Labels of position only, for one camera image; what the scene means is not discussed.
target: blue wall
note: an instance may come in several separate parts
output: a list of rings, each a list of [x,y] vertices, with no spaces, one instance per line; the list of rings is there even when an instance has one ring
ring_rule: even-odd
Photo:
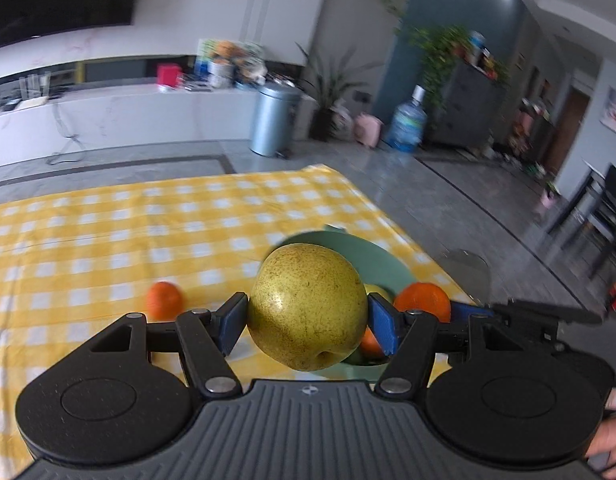
[[[495,58],[508,61],[526,13],[521,0],[409,0],[405,23],[413,27],[464,25],[486,38]],[[421,51],[397,38],[373,113],[388,123],[394,108],[409,100],[421,75]]]

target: blue gripper pad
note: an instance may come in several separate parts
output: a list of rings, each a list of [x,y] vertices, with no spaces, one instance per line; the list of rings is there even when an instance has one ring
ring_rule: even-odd
[[[214,343],[219,351],[227,356],[246,327],[248,296],[243,293],[235,294],[217,310],[216,316],[219,319],[219,337]]]
[[[368,294],[368,326],[386,355],[399,349],[399,321],[401,313],[379,294]]]

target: black chair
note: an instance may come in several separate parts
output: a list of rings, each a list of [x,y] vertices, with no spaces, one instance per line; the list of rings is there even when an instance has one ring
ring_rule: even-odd
[[[590,266],[588,276],[590,278],[599,271],[601,266],[616,251],[616,167],[611,166],[605,177],[603,191],[590,209],[588,216],[574,233],[561,246],[568,247],[586,229],[595,228],[604,238],[606,243],[601,248],[601,253]]]

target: potted plant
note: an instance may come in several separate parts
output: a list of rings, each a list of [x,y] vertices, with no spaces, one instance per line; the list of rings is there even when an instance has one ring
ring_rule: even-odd
[[[453,73],[457,59],[470,51],[470,33],[465,27],[415,28],[409,31],[409,43],[421,47],[424,108],[430,115],[443,104],[443,87]]]
[[[326,67],[318,52],[314,52],[310,56],[302,46],[299,44],[297,46],[306,60],[301,81],[307,86],[305,88],[306,93],[317,102],[317,110],[312,117],[309,136],[311,139],[328,140],[334,115],[332,107],[347,91],[367,85],[364,81],[354,81],[354,77],[377,68],[382,63],[371,62],[349,68],[349,64],[357,51],[355,47],[350,47],[339,61],[332,58]]]

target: pot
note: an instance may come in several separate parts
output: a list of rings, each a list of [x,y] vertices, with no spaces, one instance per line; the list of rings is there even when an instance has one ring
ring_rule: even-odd
[[[326,142],[332,131],[332,117],[334,112],[329,108],[319,108],[312,116],[310,123],[310,131],[308,136],[310,139],[322,140]]]

